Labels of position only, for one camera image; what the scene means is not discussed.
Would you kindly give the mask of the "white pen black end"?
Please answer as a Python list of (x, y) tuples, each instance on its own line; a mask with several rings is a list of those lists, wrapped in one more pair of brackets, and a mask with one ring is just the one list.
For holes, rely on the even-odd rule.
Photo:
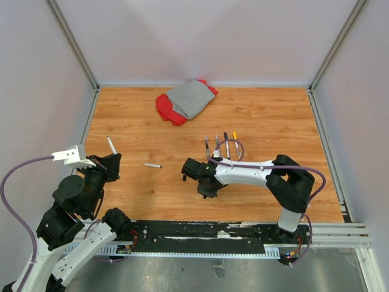
[(112, 142), (112, 140), (111, 140), (111, 138), (109, 136), (107, 137), (107, 141), (108, 141), (110, 149), (112, 150), (112, 153), (114, 155), (116, 155), (117, 154), (117, 150), (116, 150), (116, 148), (115, 148), (115, 146), (114, 146), (114, 144), (113, 144), (113, 142)]

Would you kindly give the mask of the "angled white pen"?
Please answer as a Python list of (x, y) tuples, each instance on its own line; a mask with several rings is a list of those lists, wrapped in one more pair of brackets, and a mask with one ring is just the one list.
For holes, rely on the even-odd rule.
[(159, 168), (159, 169), (162, 168), (162, 166), (159, 165), (159, 164), (143, 163), (143, 165), (146, 166), (146, 167), (154, 167), (154, 168)]

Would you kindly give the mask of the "white marker blue tip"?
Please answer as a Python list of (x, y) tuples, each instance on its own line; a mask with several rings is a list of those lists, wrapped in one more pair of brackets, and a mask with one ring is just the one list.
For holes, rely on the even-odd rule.
[(231, 159), (230, 147), (229, 147), (229, 139), (228, 138), (225, 138), (225, 149), (226, 149), (227, 159)]

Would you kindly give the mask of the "purple pen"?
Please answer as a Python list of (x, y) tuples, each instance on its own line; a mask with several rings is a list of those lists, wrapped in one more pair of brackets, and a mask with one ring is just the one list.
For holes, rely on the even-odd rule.
[(205, 135), (205, 149), (206, 149), (206, 156), (207, 156), (207, 159), (209, 159), (210, 157), (210, 149), (209, 149), (209, 140), (208, 140), (208, 136)]

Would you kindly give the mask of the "white pen yellow end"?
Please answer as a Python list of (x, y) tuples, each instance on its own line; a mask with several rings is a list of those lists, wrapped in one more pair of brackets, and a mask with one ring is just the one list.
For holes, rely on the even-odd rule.
[(236, 148), (236, 154), (237, 154), (238, 160), (240, 160), (241, 159), (241, 150), (239, 148), (239, 143), (237, 142), (237, 140), (235, 140), (235, 148)]

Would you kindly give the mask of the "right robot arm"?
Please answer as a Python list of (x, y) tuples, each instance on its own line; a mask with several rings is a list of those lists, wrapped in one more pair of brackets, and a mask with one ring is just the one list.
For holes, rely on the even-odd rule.
[(197, 191), (205, 198), (218, 196), (218, 190), (230, 184), (268, 189), (281, 206), (275, 235), (282, 243), (290, 243), (296, 238), (300, 218), (306, 212), (315, 183), (306, 168), (286, 155), (265, 162), (212, 157), (204, 163), (188, 158), (181, 173), (198, 182)]

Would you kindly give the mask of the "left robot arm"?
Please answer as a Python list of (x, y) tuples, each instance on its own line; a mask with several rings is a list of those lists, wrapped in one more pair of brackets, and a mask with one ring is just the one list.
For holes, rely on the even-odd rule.
[[(107, 243), (129, 236), (130, 219), (118, 208), (108, 210), (95, 230), (72, 252), (64, 250), (84, 228), (83, 220), (96, 219), (104, 198), (104, 186), (120, 178), (120, 153), (105, 157), (85, 156), (75, 150), (56, 152), (25, 161), (9, 170), (1, 181), (1, 200), (22, 224), (32, 242), (32, 254), (19, 278), (3, 287), (4, 291), (64, 291), (75, 274)], [(63, 161), (77, 169), (52, 194), (54, 204), (43, 215), (37, 230), (10, 206), (5, 197), (5, 183), (21, 167), (45, 160)]]

